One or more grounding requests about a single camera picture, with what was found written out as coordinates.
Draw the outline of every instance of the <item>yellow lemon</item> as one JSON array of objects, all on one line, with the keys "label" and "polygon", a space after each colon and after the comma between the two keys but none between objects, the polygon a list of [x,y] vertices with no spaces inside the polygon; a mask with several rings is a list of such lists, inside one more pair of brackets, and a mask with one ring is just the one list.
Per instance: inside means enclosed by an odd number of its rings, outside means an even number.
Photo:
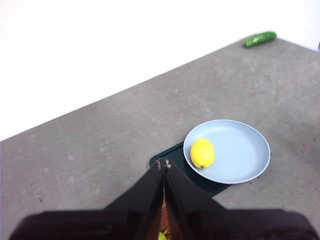
[{"label": "yellow lemon", "polygon": [[192,144],[190,157],[198,169],[205,169],[214,163],[215,149],[207,139],[198,139]]},{"label": "yellow lemon", "polygon": [[162,232],[159,232],[158,240],[167,240],[167,238]]}]

